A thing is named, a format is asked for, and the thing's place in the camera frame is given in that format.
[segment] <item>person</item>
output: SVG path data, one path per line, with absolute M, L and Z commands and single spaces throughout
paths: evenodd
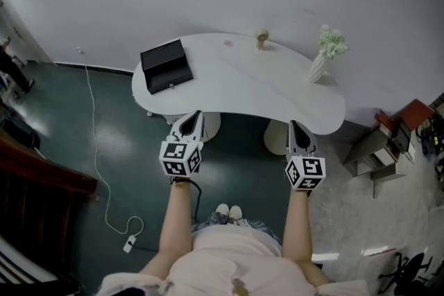
M 15 83 L 24 92 L 29 92 L 34 85 L 34 80 L 27 80 L 20 68 L 12 61 L 12 58 L 6 53 L 6 47 L 9 45 L 10 39 L 2 45 L 0 54 L 0 71 L 9 74 Z
M 365 281 L 332 283 L 311 256 L 306 192 L 291 191 L 280 245 L 264 223 L 245 220 L 239 207 L 226 204 L 191 226 L 190 185 L 178 182 L 159 252 L 139 274 L 106 276 L 97 296 L 368 296 Z

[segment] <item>tiled floor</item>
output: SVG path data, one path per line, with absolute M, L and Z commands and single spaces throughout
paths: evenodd
M 95 177 L 92 105 L 81 69 L 29 64 L 36 79 L 31 93 L 14 105 L 42 138 L 41 151 L 53 161 Z M 126 219 L 139 215 L 145 230 L 140 246 L 157 247 L 167 205 L 169 182 L 157 156 L 169 126 L 158 116 L 147 117 L 131 95 L 130 77 L 91 72 L 96 97 L 99 170 L 112 187 L 109 221 L 124 229 Z M 289 185 L 285 162 L 262 143 L 267 120 L 223 114 L 221 131 L 207 143 L 196 181 L 203 189 L 199 209 L 204 219 L 220 202 L 240 204 L 247 218 L 264 220 L 283 232 Z M 336 281 L 365 279 L 370 294 L 379 288 L 377 276 L 391 271 L 397 248 L 413 256 L 427 250 L 435 265 L 444 254 L 444 211 L 429 212 L 437 190 L 433 164 L 417 149 L 416 164 L 406 177 L 377 184 L 367 175 L 352 178 L 339 156 L 349 147 L 319 137 L 327 159 L 327 179 L 310 196 L 314 257 Z M 91 295 L 107 273 L 137 271 L 152 253 L 122 247 L 127 236 L 104 223 L 107 191 L 99 184 L 98 202 L 89 202 L 78 221 L 74 245 L 74 275 L 83 294 Z M 139 229 L 138 222 L 131 232 Z

